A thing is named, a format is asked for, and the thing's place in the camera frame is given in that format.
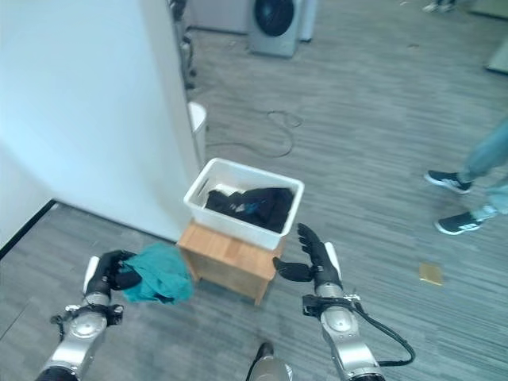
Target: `washing machine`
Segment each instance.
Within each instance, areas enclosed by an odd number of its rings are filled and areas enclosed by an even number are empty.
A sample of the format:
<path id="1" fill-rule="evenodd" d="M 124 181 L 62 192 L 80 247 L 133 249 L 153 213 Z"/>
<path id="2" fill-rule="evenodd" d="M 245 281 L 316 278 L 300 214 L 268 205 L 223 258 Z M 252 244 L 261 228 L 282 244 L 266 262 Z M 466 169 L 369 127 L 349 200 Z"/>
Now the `washing machine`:
<path id="1" fill-rule="evenodd" d="M 252 0 L 249 50 L 292 57 L 298 46 L 302 6 L 303 0 Z"/>

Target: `silver robotic arm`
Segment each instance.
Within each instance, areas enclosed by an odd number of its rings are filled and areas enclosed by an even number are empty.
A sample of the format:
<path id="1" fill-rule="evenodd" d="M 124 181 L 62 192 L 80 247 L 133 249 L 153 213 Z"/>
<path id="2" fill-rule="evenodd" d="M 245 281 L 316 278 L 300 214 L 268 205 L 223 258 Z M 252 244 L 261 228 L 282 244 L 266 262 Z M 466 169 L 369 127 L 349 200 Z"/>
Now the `silver robotic arm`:
<path id="1" fill-rule="evenodd" d="M 325 341 L 332 352 L 332 360 L 342 381 L 384 381 L 382 366 L 406 365 L 413 361 L 410 345 L 390 328 L 369 317 L 356 294 L 345 294 L 341 270 L 332 244 L 323 244 L 316 233 L 298 224 L 302 250 L 309 254 L 312 267 L 306 264 L 285 263 L 274 258 L 278 273 L 295 282 L 314 281 L 314 295 L 303 297 L 303 313 L 319 319 Z M 354 313 L 394 338 L 410 353 L 409 360 L 376 361 L 360 336 Z"/>
<path id="2" fill-rule="evenodd" d="M 61 342 L 44 365 L 37 381 L 80 381 L 104 341 L 106 328 L 121 323 L 123 306 L 110 305 L 111 290 L 123 290 L 140 282 L 134 271 L 119 273 L 123 260 L 134 254 L 117 250 L 92 257 L 88 264 L 80 305 L 67 306 L 64 317 L 53 317 L 60 326 Z M 64 321 L 69 320 L 67 334 Z"/>

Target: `wall baseboard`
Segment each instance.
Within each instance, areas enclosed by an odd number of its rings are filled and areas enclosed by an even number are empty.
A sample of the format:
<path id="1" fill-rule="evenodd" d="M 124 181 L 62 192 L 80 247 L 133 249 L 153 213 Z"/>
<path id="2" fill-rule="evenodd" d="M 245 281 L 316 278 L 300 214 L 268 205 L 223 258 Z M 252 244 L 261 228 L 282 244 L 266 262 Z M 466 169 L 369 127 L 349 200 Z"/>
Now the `wall baseboard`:
<path id="1" fill-rule="evenodd" d="M 37 213 L 35 213 L 35 214 L 33 215 L 33 217 L 32 217 L 32 218 L 30 218 L 30 219 L 29 219 L 29 220 L 28 220 L 28 221 L 27 221 L 27 222 L 26 222 L 26 223 L 25 223 L 25 224 L 21 227 L 21 229 L 19 229 L 19 230 L 17 231 L 17 233 L 16 233 L 16 234 L 14 234 L 14 235 L 13 235 L 13 237 L 12 237 L 10 240 L 8 240 L 8 241 L 7 241 L 7 243 L 6 243 L 6 244 L 5 244 L 2 248 L 0 248 L 0 260 L 2 260 L 2 258 L 3 258 L 4 256 L 6 256 L 6 255 L 7 255 L 7 253 L 8 253 L 8 252 L 9 252 L 9 251 L 10 251 L 10 250 L 11 250 L 11 249 L 12 249 L 12 248 L 13 248 L 13 247 L 14 247 L 14 246 L 15 246 L 15 245 L 16 245 L 16 244 L 17 244 L 17 243 L 18 243 L 18 242 L 19 242 L 19 241 L 20 241 L 20 240 L 24 237 L 24 236 L 25 236 L 25 234 L 26 234 L 26 233 L 28 233 L 28 232 L 29 232 L 29 230 L 30 230 L 30 229 L 31 229 L 31 228 L 32 228 L 32 227 L 33 227 L 33 226 L 34 226 L 34 225 L 35 225 L 35 224 L 36 224 L 36 223 L 37 223 L 37 222 L 38 222 L 38 221 L 39 221 L 39 220 L 40 220 L 40 219 L 41 219 L 41 218 L 42 218 L 42 217 L 43 217 L 43 216 L 44 216 L 44 215 L 45 215 L 45 214 L 46 214 L 46 213 L 47 213 L 47 212 L 48 212 L 48 211 L 49 211 L 49 210 L 50 210 L 50 209 L 54 206 L 54 205 L 55 205 L 55 204 L 61 204 L 61 205 L 69 206 L 69 207 L 74 208 L 74 209 L 76 209 L 76 210 L 81 210 L 81 211 L 83 211 L 83 212 L 85 212 L 85 213 L 91 214 L 91 215 L 93 215 L 94 217 L 96 217 L 96 218 L 100 218 L 100 219 L 102 219 L 102 220 L 104 220 L 104 221 L 110 221 L 110 222 L 112 222 L 112 223 L 114 223 L 114 224 L 117 224 L 117 225 L 120 225 L 120 226 L 124 226 L 124 227 L 126 227 L 126 228 L 128 228 L 128 229 L 133 229 L 133 230 L 136 230 L 136 231 L 138 231 L 138 232 L 141 232 L 141 233 L 146 234 L 146 235 L 148 235 L 148 236 L 154 237 L 154 238 L 156 238 L 156 239 L 158 239 L 158 240 L 162 240 L 162 241 L 167 242 L 167 243 L 169 243 L 169 244 L 176 244 L 176 242 L 171 241 L 171 240 L 168 240 L 167 238 L 159 237 L 159 236 L 157 236 L 157 235 L 155 235 L 155 234 L 148 233 L 148 232 L 144 232 L 143 230 L 139 230 L 139 229 L 133 228 L 132 226 L 128 226 L 128 225 L 126 225 L 126 224 L 122 224 L 122 223 L 120 223 L 120 222 L 110 220 L 109 218 L 105 218 L 105 217 L 103 217 L 103 216 L 97 215 L 97 214 L 95 214 L 95 213 L 93 213 L 93 212 L 90 212 L 90 211 L 88 211 L 88 210 L 83 210 L 83 209 L 81 209 L 81 208 L 77 208 L 77 207 L 75 207 L 75 206 L 73 206 L 73 205 L 69 205 L 69 204 L 67 204 L 67 203 L 65 203 L 65 202 L 61 202 L 61 201 L 59 201 L 59 200 L 52 199 L 52 200 L 48 201 L 48 203 L 47 203 L 46 205 L 44 205 L 42 208 L 40 208 L 40 210 L 39 210 Z"/>
<path id="2" fill-rule="evenodd" d="M 26 233 L 57 203 L 56 200 L 49 200 L 40 210 L 35 213 L 22 227 L 12 236 L 7 243 L 0 248 L 0 260 L 12 249 L 17 242 L 25 236 Z"/>

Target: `jeans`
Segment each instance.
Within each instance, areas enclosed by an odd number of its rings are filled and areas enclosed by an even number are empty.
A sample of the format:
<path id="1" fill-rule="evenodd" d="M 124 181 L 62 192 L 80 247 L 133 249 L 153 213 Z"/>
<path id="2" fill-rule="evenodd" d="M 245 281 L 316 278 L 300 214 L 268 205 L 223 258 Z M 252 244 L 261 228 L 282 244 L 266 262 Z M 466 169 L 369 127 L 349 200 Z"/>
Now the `jeans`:
<path id="1" fill-rule="evenodd" d="M 508 118 L 483 139 L 469 154 L 459 180 L 469 183 L 487 175 L 492 168 L 508 161 Z M 487 189 L 489 203 L 501 214 L 508 214 L 508 175 Z"/>

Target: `green towel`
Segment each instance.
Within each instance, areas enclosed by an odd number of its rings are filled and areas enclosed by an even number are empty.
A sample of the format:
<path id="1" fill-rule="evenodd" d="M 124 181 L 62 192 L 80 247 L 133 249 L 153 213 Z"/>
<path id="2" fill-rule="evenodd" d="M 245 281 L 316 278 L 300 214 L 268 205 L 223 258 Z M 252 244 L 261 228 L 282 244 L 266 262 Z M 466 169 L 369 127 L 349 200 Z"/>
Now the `green towel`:
<path id="1" fill-rule="evenodd" d="M 124 290 L 130 302 L 158 300 L 177 303 L 192 296 L 192 278 L 175 247 L 153 244 L 123 264 L 136 271 L 142 279 L 135 287 Z"/>

